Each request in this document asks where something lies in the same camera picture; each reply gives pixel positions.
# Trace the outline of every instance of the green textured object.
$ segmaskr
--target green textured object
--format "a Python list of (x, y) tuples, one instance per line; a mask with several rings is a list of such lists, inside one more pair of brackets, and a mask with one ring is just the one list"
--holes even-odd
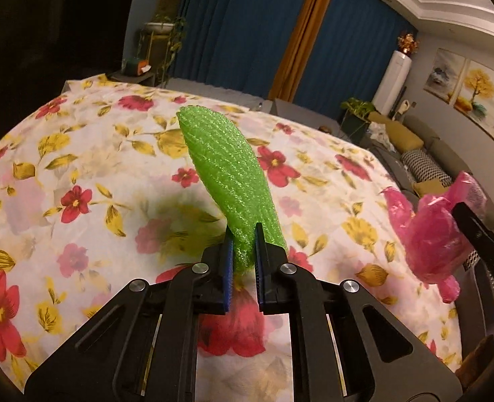
[(254, 228), (287, 250), (264, 171), (252, 148), (223, 115), (201, 106), (182, 107), (178, 122), (197, 173), (234, 234), (234, 271), (254, 266)]

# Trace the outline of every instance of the yellow cushion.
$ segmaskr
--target yellow cushion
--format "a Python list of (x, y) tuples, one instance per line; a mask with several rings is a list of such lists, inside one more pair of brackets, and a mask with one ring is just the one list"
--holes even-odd
[(412, 188), (420, 198), (424, 195), (441, 195), (448, 190), (448, 188), (445, 188), (442, 185), (439, 178), (423, 181), (421, 183), (414, 183)]
[(384, 115), (381, 115), (379, 112), (370, 112), (368, 115), (368, 120), (370, 122), (377, 122), (378, 124), (388, 124), (392, 122), (392, 120)]
[(424, 141), (400, 122), (386, 124), (386, 133), (392, 145), (402, 154), (424, 146)]

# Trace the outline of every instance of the pink bag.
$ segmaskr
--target pink bag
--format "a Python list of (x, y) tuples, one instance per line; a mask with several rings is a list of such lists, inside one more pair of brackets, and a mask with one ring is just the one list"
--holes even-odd
[(459, 231), (451, 210), (465, 202), (480, 218), (485, 215), (486, 196), (468, 173), (461, 172), (442, 195), (425, 195), (414, 215), (401, 192), (384, 189), (392, 228), (405, 247), (412, 273), (424, 284), (437, 284), (443, 302), (459, 296), (460, 288), (451, 274), (467, 258), (473, 247)]

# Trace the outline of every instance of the brown curtain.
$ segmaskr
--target brown curtain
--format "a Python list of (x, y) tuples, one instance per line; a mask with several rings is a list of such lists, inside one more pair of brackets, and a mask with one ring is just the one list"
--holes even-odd
[(288, 47), (273, 80), (269, 99), (293, 101), (330, 1), (305, 0), (302, 4)]

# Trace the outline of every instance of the dark green pot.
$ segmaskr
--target dark green pot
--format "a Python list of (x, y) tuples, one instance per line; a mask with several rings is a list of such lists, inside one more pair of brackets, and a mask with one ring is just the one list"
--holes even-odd
[(355, 145), (360, 143), (364, 134), (366, 134), (368, 127), (369, 122), (360, 119), (351, 112), (345, 112), (345, 118), (342, 122), (341, 129)]

